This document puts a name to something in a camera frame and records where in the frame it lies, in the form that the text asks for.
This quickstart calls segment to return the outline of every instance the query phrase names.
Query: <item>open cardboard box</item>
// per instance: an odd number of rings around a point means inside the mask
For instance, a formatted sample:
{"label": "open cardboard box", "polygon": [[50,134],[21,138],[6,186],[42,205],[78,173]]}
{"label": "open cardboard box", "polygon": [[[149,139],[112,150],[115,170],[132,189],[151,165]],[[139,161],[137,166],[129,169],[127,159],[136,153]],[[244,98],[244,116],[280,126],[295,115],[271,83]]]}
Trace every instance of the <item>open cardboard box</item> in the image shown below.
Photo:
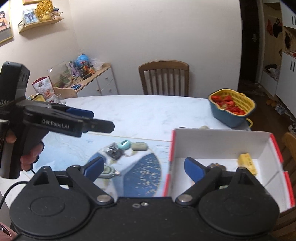
{"label": "open cardboard box", "polygon": [[240,154],[249,153],[257,169],[256,178],[278,203],[280,212],[295,206],[293,190],[283,157],[274,135],[261,131],[188,129],[173,130],[170,153],[171,170],[165,196],[176,199],[193,185],[184,171],[184,161],[192,157],[204,166],[219,163],[235,171]]}

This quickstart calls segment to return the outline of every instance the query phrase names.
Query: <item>finger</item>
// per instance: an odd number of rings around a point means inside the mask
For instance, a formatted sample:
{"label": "finger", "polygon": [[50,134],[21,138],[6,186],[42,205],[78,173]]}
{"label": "finger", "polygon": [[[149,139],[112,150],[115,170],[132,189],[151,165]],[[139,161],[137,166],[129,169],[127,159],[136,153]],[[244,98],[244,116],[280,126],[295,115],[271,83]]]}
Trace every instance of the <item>finger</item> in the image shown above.
{"label": "finger", "polygon": [[28,171],[31,169],[31,165],[30,164],[22,164],[21,168],[23,171]]}
{"label": "finger", "polygon": [[22,156],[20,158],[20,163],[24,165],[30,165],[34,163],[35,160],[36,160],[36,157],[33,157],[31,154],[29,154],[29,155]]}
{"label": "finger", "polygon": [[32,157],[36,157],[38,155],[41,154],[41,152],[43,151],[43,145],[42,144],[38,144],[37,146],[35,146],[32,150],[31,150],[31,155]]}
{"label": "finger", "polygon": [[5,140],[9,143],[9,144],[13,144],[15,143],[15,141],[17,140],[15,134],[12,132],[12,130],[8,130]]}

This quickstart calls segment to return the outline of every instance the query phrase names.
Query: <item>wooden chair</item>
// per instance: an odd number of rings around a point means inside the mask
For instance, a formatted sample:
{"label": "wooden chair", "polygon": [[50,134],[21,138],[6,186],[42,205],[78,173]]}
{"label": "wooden chair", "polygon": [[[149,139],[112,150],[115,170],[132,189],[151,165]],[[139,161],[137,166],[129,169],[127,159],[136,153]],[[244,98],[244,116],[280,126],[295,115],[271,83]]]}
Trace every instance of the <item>wooden chair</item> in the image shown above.
{"label": "wooden chair", "polygon": [[[285,144],[282,150],[283,169],[289,173],[294,197],[296,197],[296,137],[290,132],[286,132],[282,141]],[[280,214],[273,235],[279,240],[296,240],[296,207]]]}
{"label": "wooden chair", "polygon": [[56,95],[61,94],[63,99],[77,97],[77,94],[76,94],[75,90],[72,89],[72,88],[54,87],[54,92],[56,93]]}
{"label": "wooden chair", "polygon": [[188,96],[189,65],[187,63],[176,60],[153,61],[142,64],[139,72],[145,95]]}

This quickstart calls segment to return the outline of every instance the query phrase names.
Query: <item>framed photo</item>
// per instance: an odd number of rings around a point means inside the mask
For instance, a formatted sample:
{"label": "framed photo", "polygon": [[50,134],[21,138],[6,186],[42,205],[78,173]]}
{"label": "framed photo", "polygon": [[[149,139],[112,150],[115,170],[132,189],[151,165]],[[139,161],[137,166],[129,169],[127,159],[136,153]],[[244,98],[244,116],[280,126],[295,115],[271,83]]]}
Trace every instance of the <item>framed photo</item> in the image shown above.
{"label": "framed photo", "polygon": [[0,44],[13,38],[10,18],[10,0],[0,7]]}
{"label": "framed photo", "polygon": [[38,18],[35,15],[34,9],[25,10],[22,12],[22,14],[24,16],[24,20],[26,21],[26,24],[38,22]]}
{"label": "framed photo", "polygon": [[39,3],[41,0],[22,0],[23,5]]}

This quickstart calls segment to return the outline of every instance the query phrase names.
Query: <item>blue globe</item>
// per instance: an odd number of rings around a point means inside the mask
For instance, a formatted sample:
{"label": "blue globe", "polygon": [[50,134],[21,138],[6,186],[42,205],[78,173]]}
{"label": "blue globe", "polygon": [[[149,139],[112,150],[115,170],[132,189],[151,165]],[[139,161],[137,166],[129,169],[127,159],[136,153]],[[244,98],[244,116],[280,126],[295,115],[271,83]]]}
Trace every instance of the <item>blue globe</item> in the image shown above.
{"label": "blue globe", "polygon": [[78,56],[78,58],[77,58],[77,60],[76,60],[76,64],[77,64],[77,66],[80,68],[80,67],[82,67],[82,62],[84,62],[84,61],[86,61],[87,62],[87,64],[89,63],[89,58],[88,58],[88,56],[87,55],[85,55],[84,53],[82,54],[82,55],[79,55]]}

